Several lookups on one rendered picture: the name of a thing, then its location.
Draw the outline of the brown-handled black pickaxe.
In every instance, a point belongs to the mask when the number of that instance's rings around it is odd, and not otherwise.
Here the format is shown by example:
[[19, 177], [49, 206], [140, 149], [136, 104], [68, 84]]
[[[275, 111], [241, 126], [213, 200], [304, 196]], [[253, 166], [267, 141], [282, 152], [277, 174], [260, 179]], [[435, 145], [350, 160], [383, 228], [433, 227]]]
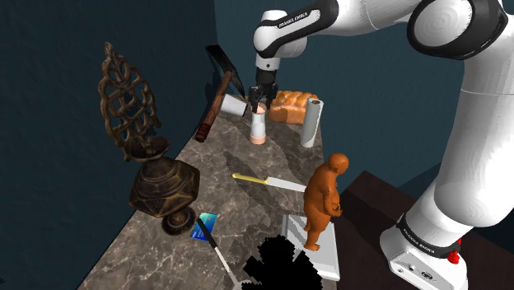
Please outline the brown-handled black pickaxe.
[[217, 93], [213, 99], [213, 102], [206, 114], [203, 122], [200, 124], [197, 133], [195, 134], [195, 140], [203, 143], [208, 133], [217, 117], [217, 113], [222, 106], [222, 101], [224, 99], [225, 93], [229, 86], [229, 83], [232, 82], [234, 87], [240, 92], [242, 96], [245, 95], [245, 89], [241, 82], [241, 79], [238, 75], [237, 70], [234, 65], [227, 57], [223, 49], [219, 44], [210, 44], [206, 46], [206, 50], [211, 54], [214, 60], [217, 61], [219, 66], [224, 72], [224, 78], [222, 79], [220, 85], [218, 86]]

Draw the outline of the orange human figure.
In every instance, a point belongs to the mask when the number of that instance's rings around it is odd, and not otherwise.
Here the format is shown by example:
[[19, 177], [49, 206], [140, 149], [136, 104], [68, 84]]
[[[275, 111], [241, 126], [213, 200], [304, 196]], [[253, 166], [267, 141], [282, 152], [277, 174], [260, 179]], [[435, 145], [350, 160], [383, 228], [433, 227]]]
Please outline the orange human figure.
[[339, 217], [342, 213], [340, 197], [337, 190], [337, 177], [342, 175], [349, 166], [348, 158], [340, 152], [329, 156], [327, 162], [318, 166], [304, 191], [304, 213], [307, 233], [304, 247], [308, 250], [318, 251], [317, 244], [332, 217]]

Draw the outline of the white cup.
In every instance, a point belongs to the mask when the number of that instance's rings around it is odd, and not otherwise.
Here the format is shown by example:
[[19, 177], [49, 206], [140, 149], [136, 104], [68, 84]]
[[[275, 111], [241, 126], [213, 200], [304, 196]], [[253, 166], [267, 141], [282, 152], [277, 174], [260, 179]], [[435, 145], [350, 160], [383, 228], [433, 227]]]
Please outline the white cup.
[[241, 98], [226, 94], [224, 96], [220, 111], [229, 115], [244, 117], [248, 103]]

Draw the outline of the blue card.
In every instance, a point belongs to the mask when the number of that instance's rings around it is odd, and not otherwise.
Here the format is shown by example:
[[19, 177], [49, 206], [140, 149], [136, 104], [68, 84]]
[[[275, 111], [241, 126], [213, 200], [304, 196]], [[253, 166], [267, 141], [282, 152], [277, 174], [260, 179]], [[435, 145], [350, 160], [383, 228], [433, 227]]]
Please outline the blue card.
[[212, 230], [217, 220], [217, 214], [200, 213], [190, 237], [202, 241], [212, 240]]

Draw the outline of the yellow-handled knife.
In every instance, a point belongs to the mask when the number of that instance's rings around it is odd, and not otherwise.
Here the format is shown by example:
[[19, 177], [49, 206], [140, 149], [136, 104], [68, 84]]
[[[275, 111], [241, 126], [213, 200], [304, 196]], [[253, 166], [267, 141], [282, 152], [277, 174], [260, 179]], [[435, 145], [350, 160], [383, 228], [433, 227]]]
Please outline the yellow-handled knife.
[[257, 177], [253, 177], [253, 176], [242, 175], [240, 173], [233, 173], [231, 176], [234, 179], [238, 179], [238, 180], [245, 180], [245, 181], [249, 181], [249, 182], [278, 187], [278, 188], [282, 188], [282, 189], [289, 189], [289, 190], [293, 190], [296, 192], [304, 192], [306, 189], [305, 185], [301, 185], [301, 184], [291, 182], [288, 180], [282, 180], [282, 179], [271, 177], [271, 176], [268, 176], [266, 179], [259, 179]]

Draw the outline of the white and pink bottle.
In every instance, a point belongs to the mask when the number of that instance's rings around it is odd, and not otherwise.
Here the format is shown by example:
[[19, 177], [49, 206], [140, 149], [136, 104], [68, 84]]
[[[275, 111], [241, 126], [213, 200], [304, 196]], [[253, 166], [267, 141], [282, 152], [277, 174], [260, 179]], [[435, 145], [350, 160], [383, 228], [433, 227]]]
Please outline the white and pink bottle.
[[257, 111], [252, 114], [250, 126], [250, 141], [253, 144], [260, 145], [265, 143], [265, 113], [266, 106], [262, 103], [259, 103], [257, 106]]

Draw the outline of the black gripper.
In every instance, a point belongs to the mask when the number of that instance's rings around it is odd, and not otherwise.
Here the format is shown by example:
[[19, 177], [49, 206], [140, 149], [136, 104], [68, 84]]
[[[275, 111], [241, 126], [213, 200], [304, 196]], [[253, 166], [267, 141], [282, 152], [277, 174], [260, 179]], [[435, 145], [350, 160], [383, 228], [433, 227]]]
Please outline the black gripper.
[[257, 113], [260, 90], [263, 91], [262, 97], [265, 99], [266, 107], [271, 106], [272, 101], [276, 98], [278, 85], [276, 84], [276, 70], [268, 71], [261, 68], [256, 69], [256, 86], [250, 87], [248, 91], [248, 100], [252, 107], [252, 112]]

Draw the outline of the grey paper towel roll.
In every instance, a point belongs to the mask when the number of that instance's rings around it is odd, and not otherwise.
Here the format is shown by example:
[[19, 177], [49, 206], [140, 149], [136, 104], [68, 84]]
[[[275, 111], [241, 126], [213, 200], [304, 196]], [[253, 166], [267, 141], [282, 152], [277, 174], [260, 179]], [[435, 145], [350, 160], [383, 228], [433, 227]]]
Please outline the grey paper towel roll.
[[304, 115], [300, 144], [305, 147], [313, 147], [315, 136], [320, 125], [324, 102], [313, 97], [307, 98], [306, 113]]

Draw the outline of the black-handled silver spatula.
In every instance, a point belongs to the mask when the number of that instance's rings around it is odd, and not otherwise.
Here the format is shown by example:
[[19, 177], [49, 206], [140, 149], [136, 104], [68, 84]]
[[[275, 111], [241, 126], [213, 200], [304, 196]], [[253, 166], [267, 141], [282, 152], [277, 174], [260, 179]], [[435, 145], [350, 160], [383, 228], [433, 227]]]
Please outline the black-handled silver spatula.
[[232, 290], [242, 290], [242, 282], [238, 281], [236, 276], [234, 275], [234, 273], [231, 271], [228, 263], [226, 262], [225, 258], [222, 255], [221, 251], [218, 249], [217, 243], [213, 239], [212, 235], [208, 232], [207, 227], [205, 226], [205, 224], [203, 223], [203, 220], [200, 217], [197, 218], [197, 224], [199, 225], [199, 228], [202, 231], [202, 233], [206, 236], [209, 245], [216, 252], [218, 258], [222, 262], [224, 269], [226, 270], [227, 274], [229, 275], [231, 281], [233, 282]]

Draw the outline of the golden bread loaf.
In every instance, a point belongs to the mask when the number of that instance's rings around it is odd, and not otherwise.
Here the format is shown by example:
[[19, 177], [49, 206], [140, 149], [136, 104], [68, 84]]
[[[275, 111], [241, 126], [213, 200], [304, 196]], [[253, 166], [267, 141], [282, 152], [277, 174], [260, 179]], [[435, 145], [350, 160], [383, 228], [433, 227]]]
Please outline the golden bread loaf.
[[278, 91], [272, 100], [268, 113], [272, 122], [283, 124], [303, 124], [308, 99], [318, 100], [318, 96], [302, 91]]

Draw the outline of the dark robot stand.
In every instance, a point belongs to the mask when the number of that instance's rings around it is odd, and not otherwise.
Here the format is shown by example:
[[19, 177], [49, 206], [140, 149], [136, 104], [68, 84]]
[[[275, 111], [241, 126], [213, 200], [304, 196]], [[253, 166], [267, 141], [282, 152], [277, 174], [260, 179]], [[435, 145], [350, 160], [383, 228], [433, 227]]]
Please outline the dark robot stand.
[[[396, 224], [415, 199], [363, 171], [340, 195], [342, 215], [333, 219], [339, 257], [337, 290], [418, 290], [391, 273], [380, 234]], [[514, 290], [514, 254], [480, 236], [463, 237], [469, 290]]]

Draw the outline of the ornate bronze urn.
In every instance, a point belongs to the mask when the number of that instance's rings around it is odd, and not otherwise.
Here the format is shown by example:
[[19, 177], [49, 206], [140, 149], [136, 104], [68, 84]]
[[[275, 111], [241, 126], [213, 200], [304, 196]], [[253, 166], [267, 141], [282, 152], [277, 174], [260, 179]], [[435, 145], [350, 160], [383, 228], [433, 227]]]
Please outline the ornate bronze urn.
[[97, 91], [105, 131], [124, 154], [125, 161], [142, 165], [134, 179], [129, 204], [161, 219], [161, 227], [177, 236], [194, 227], [200, 172], [190, 164], [167, 157], [171, 142], [152, 135], [161, 127], [155, 96], [141, 71], [114, 46], [104, 43], [105, 60]]

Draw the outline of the white flat box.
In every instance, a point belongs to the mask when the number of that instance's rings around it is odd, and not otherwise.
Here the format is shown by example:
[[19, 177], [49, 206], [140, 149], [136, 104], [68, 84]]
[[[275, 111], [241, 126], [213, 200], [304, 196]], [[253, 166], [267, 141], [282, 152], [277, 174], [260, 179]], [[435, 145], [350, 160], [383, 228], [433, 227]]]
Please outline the white flat box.
[[285, 236], [298, 250], [304, 250], [318, 274], [331, 281], [339, 281], [339, 261], [335, 238], [334, 224], [329, 223], [321, 232], [317, 244], [318, 251], [308, 250], [304, 247], [307, 232], [303, 230], [306, 217], [284, 214], [282, 221], [282, 235]]

